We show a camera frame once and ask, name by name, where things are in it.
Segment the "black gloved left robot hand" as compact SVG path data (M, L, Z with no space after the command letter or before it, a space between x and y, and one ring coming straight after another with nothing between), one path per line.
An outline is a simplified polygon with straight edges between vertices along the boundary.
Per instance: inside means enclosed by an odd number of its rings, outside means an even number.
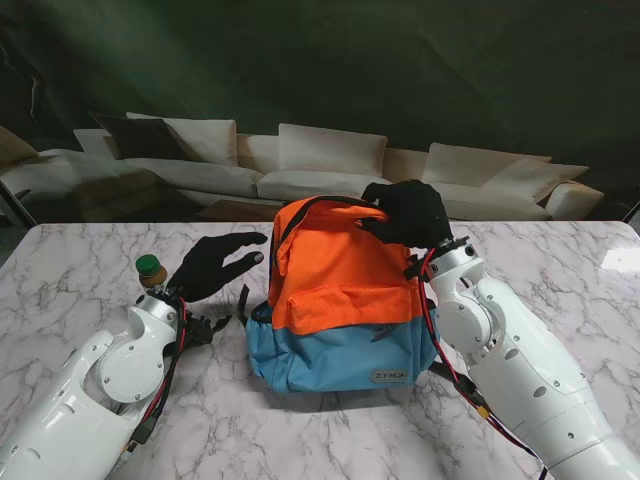
M260 251L255 250L224 265L229 255L242 247L263 245L267 240L268 237L259 232L202 237L185 255L168 281L167 288L187 303L204 300L248 272L264 258Z

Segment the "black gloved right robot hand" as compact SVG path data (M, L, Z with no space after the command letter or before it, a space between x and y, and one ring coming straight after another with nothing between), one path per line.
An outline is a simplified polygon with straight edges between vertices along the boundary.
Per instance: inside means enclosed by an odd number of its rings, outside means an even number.
M363 218L360 226L386 244L437 248L453 240L441 195L419 180L369 184L362 199L377 203L388 219Z

